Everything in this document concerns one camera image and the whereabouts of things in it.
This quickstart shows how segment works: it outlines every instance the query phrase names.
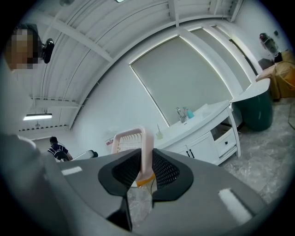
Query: cabinet drawer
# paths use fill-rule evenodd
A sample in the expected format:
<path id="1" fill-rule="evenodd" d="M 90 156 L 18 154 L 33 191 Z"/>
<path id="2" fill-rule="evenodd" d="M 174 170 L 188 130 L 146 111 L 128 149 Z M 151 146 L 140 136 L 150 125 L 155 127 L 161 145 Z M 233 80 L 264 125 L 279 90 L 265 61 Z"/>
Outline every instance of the cabinet drawer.
<path id="1" fill-rule="evenodd" d="M 236 137 L 232 128 L 215 141 L 216 149 L 219 156 L 225 154 L 236 144 Z"/>

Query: marble floor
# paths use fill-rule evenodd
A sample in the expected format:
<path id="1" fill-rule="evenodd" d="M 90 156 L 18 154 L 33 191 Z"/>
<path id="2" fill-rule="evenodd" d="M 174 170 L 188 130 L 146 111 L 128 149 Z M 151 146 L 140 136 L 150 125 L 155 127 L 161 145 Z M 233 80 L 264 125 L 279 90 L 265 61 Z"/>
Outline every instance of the marble floor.
<path id="1" fill-rule="evenodd" d="M 273 104 L 273 123 L 262 132 L 246 126 L 239 131 L 241 157 L 230 157 L 220 166 L 257 191 L 270 203 L 284 195 L 295 171 L 295 130 L 288 123 L 294 117 L 295 98 Z"/>

